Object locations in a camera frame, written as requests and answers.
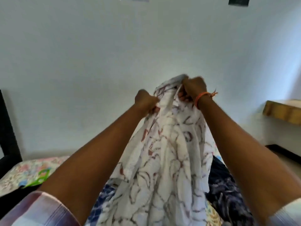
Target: person's right hand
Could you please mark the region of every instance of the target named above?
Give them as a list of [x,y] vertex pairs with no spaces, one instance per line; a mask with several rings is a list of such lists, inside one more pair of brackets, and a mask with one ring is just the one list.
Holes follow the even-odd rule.
[[181,101],[192,102],[200,93],[207,92],[206,83],[202,77],[184,78],[182,84],[178,93]]

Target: orange bracelet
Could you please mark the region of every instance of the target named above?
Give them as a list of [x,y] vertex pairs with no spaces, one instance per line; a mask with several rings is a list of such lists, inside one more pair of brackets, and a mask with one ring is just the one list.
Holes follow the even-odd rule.
[[216,90],[213,92],[213,93],[209,93],[209,92],[203,92],[203,93],[200,93],[196,98],[195,98],[195,101],[194,101],[194,106],[197,108],[197,109],[199,109],[198,108],[198,101],[199,101],[199,99],[202,97],[202,96],[204,96],[204,95],[210,95],[210,97],[214,97],[215,95],[217,95],[218,94],[218,92],[216,92]]

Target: black cloth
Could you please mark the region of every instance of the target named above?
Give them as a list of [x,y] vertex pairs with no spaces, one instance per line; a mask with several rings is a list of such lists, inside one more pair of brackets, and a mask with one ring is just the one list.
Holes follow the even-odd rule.
[[215,156],[209,174],[209,190],[206,198],[224,221],[234,226],[257,225],[243,201],[234,178]]
[[2,219],[13,207],[31,192],[37,190],[40,185],[19,188],[9,194],[0,197],[0,219]]

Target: white garment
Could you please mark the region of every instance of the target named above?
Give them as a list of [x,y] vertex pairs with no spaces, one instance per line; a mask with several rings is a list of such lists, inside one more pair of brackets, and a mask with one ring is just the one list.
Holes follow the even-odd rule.
[[205,225],[205,194],[215,142],[201,112],[180,102],[184,75],[154,93],[161,108],[127,145],[97,225]]

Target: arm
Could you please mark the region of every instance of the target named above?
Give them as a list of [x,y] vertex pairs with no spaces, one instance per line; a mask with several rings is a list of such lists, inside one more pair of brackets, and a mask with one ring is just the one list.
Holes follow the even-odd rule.
[[[202,78],[184,79],[181,100],[195,100],[206,85]],[[220,154],[235,178],[257,221],[267,218],[286,204],[301,197],[301,182],[265,146],[237,125],[212,100],[202,96],[198,108],[210,128]]]
[[59,199],[83,225],[140,120],[158,98],[140,90],[135,104],[67,159],[40,187]]

